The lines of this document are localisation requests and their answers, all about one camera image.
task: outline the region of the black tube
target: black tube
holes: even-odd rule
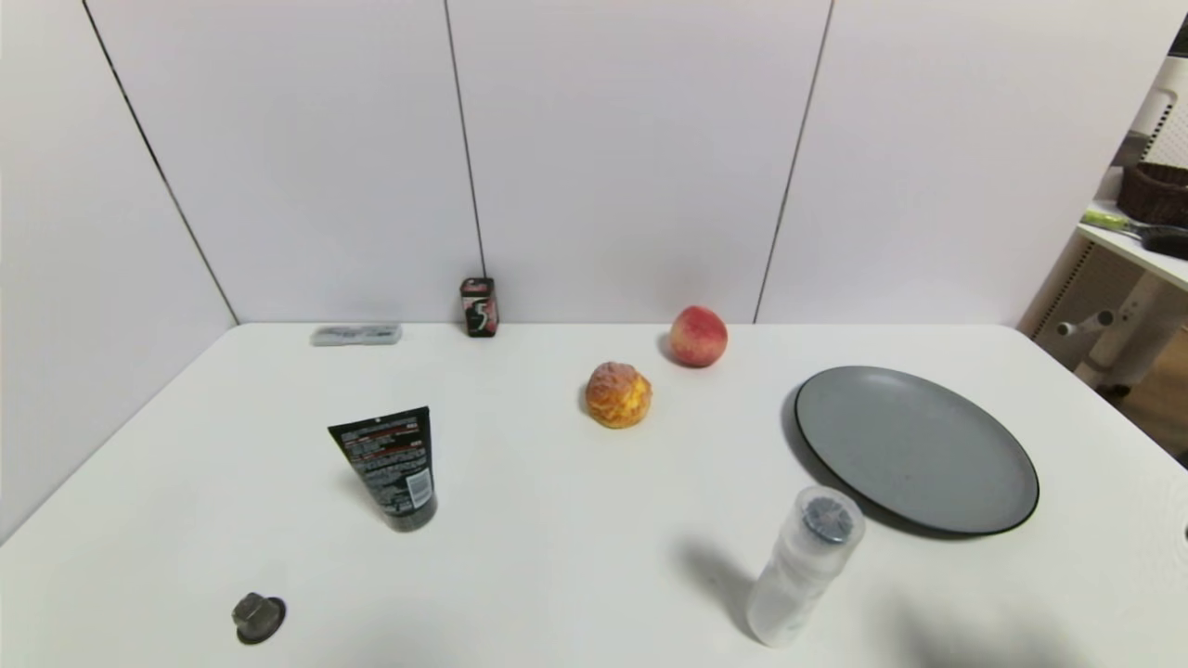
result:
[[[429,407],[329,428],[330,436],[397,531],[437,512]]]

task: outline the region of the gray plate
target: gray plate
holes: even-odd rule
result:
[[[1040,500],[1040,479],[1015,436],[923,378],[873,366],[822,371],[797,392],[796,423],[847,485],[930,529],[1006,531]]]

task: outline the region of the bottle cap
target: bottle cap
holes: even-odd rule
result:
[[[832,579],[865,532],[866,519],[853,499],[829,487],[808,487],[796,494],[776,555],[803,576]]]
[[[285,620],[285,601],[264,598],[252,592],[235,605],[230,613],[235,622],[235,635],[244,644],[257,644],[272,637]]]

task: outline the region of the white wall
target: white wall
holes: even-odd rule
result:
[[[482,265],[442,0],[90,6],[240,320],[461,320]]]
[[[516,321],[754,317],[828,0],[450,0]]]
[[[759,322],[1015,324],[1183,0],[846,0]]]
[[[82,4],[6,0],[2,38],[0,541],[233,323]]]

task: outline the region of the small metal knob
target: small metal knob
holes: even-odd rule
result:
[[[235,622],[235,635],[244,644],[257,644],[272,637],[285,620],[285,601],[264,598],[252,592],[235,605],[230,618]]]

